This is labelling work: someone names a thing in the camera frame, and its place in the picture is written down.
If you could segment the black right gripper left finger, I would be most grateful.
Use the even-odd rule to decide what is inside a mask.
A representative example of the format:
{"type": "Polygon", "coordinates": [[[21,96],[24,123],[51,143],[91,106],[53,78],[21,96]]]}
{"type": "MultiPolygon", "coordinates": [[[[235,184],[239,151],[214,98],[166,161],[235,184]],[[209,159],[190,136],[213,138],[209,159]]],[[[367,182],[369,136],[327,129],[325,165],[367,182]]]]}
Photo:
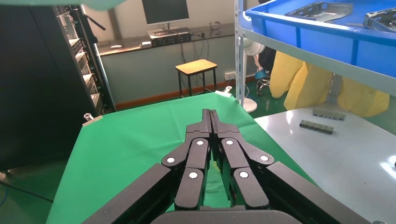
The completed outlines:
{"type": "Polygon", "coordinates": [[[171,169],[175,210],[199,210],[205,198],[210,163],[210,110],[202,110],[202,120],[186,127],[185,140],[161,163],[171,169]]]}

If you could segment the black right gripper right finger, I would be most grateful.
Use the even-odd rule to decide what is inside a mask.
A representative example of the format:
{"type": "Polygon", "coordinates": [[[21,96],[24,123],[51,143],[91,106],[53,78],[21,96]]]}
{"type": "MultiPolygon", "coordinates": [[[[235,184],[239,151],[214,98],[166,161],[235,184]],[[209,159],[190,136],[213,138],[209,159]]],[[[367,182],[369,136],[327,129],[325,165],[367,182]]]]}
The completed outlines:
{"type": "Polygon", "coordinates": [[[260,184],[264,169],[275,159],[270,154],[246,142],[236,125],[220,121],[211,110],[213,158],[231,206],[246,209],[267,209],[269,199],[260,184]]]}

